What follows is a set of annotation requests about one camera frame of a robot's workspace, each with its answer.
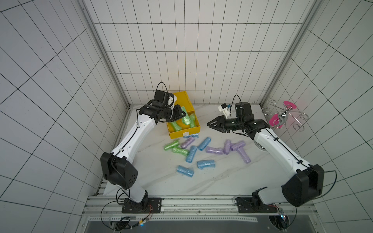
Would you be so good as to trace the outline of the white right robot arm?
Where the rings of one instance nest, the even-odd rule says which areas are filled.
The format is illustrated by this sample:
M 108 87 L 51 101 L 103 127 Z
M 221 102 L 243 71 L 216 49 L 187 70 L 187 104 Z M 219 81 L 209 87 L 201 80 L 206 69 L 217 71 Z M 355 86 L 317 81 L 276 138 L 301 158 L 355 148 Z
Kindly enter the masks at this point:
M 251 138 L 257 147 L 268 152 L 285 171 L 288 181 L 276 187 L 264 187 L 252 194 L 255 205 L 273 203 L 290 203 L 295 207 L 322 195 L 324 170 L 319 165 L 312 165 L 289 146 L 287 146 L 262 119 L 255 119 L 251 105 L 239 102 L 235 106 L 236 116 L 230 114 L 218 116 L 207 123 L 211 129 L 221 133 L 241 131 Z

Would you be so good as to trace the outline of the green bag roll vertical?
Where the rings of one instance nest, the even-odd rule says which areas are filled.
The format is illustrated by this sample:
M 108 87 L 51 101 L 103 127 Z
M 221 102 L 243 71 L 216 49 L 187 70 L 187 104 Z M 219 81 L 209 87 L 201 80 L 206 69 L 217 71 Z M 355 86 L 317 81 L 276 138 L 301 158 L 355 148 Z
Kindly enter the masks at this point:
M 171 122 L 170 124 L 171 124 L 172 128 L 173 128 L 176 132 L 182 130 L 182 127 L 177 123 L 177 121 Z

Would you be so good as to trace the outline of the yellow plastic drawer cabinet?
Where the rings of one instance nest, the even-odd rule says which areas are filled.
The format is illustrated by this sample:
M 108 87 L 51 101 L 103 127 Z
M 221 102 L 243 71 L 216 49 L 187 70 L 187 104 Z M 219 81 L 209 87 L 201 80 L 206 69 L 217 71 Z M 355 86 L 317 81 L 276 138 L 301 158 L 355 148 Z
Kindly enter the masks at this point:
M 192 102 L 187 92 L 186 91 L 176 92 L 174 93 L 174 95 L 176 97 L 175 104 L 180 105 L 182 109 L 185 109 L 188 116 L 193 115 L 195 119 L 194 119 L 194 124 L 192 125 L 192 127 L 190 126 L 190 124 L 189 125 L 184 124 L 185 122 L 183 120 L 184 117 L 176 121 L 177 125 L 173 123 L 167 123 L 170 139 L 177 139 L 177 138 L 188 136 L 188 135 L 198 134 L 201 130 L 201 126 L 199 124 L 197 114 L 195 112 L 195 109 L 192 105 Z

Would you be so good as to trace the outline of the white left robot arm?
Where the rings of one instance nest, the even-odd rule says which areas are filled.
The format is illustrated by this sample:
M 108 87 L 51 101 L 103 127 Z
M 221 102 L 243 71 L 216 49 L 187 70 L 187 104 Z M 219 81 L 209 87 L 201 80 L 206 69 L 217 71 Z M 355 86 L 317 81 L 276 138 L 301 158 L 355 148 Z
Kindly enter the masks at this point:
M 142 106 L 137 110 L 137 119 L 129 133 L 110 153 L 101 156 L 104 179 L 121 187 L 130 201 L 142 203 L 147 191 L 136 182 L 138 171 L 133 165 L 136 153 L 158 122 L 175 122 L 186 115 L 178 104 L 168 106 L 150 101 Z

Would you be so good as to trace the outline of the green bag roll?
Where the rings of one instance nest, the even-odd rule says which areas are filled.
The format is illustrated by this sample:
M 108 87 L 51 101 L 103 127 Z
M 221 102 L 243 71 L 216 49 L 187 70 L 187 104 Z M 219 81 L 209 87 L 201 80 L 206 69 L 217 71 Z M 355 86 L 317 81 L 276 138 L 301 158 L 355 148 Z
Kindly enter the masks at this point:
M 185 116 L 182 117 L 182 123 L 185 125 L 191 124 L 191 119 L 186 111 L 186 108 L 184 106 L 181 107 L 182 111 L 184 112 Z
M 196 127 L 196 115 L 194 113 L 190 114 L 189 119 L 190 119 L 190 125 L 189 125 L 190 128 Z
M 173 142 L 166 144 L 164 146 L 164 150 L 170 150 L 170 149 L 172 149 L 174 147 L 177 147 L 179 144 L 180 144 L 179 140 L 176 139 Z
M 188 156 L 189 150 L 180 147 L 173 147 L 173 153 L 181 154 L 183 156 Z

